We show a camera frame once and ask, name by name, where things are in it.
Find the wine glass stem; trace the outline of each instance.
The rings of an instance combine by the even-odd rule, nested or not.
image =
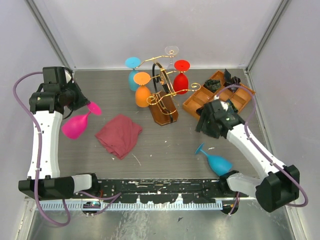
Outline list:
[[[208,153],[206,153],[205,151],[203,151],[202,149],[200,150],[204,155],[206,155],[207,157],[209,157]]]

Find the table surface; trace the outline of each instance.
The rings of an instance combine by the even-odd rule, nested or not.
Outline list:
[[[217,69],[191,69],[186,75],[189,83],[203,84]],[[242,69],[229,69],[243,84],[247,80]],[[135,92],[129,89],[130,70],[77,71],[75,79],[84,95],[96,102],[102,115],[90,115],[85,133],[77,140],[59,134],[58,161],[61,176],[80,173],[96,173],[98,178],[217,178],[202,153],[195,150],[205,143],[204,150],[219,155],[233,164],[234,170],[257,177],[257,172],[242,153],[224,138],[214,139],[195,132],[197,120],[182,109],[182,103],[192,94],[178,95],[178,120],[159,126],[152,118],[148,107],[141,108],[135,103]],[[250,102],[240,113],[245,120],[253,109]],[[73,116],[85,114],[86,108],[79,109]],[[96,139],[95,134],[111,119],[123,114],[142,126],[143,131],[133,150],[119,160],[108,153]],[[263,135],[257,118],[249,123],[250,130],[263,143]]]

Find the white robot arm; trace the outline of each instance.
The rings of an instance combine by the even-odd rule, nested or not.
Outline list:
[[[259,178],[246,176],[234,170],[220,176],[221,189],[254,197],[267,212],[296,200],[299,197],[298,187],[280,169],[299,182],[298,169],[294,165],[286,166],[273,156],[248,128],[246,132],[245,121],[237,113],[230,113],[227,109],[228,105],[218,99],[205,104],[196,131],[214,138],[223,136],[229,140],[249,160]]]
[[[29,99],[30,111],[39,123],[41,132],[38,132],[35,124],[33,124],[31,164],[27,179],[19,181],[18,188],[29,197],[34,198],[39,147],[38,134],[41,134],[39,199],[68,199],[74,193],[83,190],[96,193],[99,191],[99,184],[94,173],[60,177],[58,164],[59,131],[64,107],[73,111],[86,106],[90,102],[82,94],[79,86],[73,80],[71,70],[68,68],[44,67],[42,72],[44,83]]]

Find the cyan wine glass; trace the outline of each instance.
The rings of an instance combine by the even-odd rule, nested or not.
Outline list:
[[[232,168],[232,163],[226,160],[222,156],[217,156],[217,155],[210,155],[206,153],[205,151],[202,150],[202,147],[204,146],[205,143],[202,143],[197,150],[195,151],[195,155],[198,154],[199,152],[202,152],[208,160],[209,166],[214,171],[219,177],[221,175],[224,175],[230,171]]]
[[[140,59],[135,56],[129,57],[127,60],[125,60],[125,63],[124,63],[125,66],[132,69],[128,77],[128,82],[129,82],[130,89],[134,92],[137,91],[137,89],[140,87],[134,81],[134,77],[138,73],[138,71],[135,68],[138,67],[140,63],[141,63]]]

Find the red towel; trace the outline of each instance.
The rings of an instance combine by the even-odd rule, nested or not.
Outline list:
[[[124,159],[138,141],[142,127],[129,117],[119,114],[95,135],[105,149],[119,159]]]

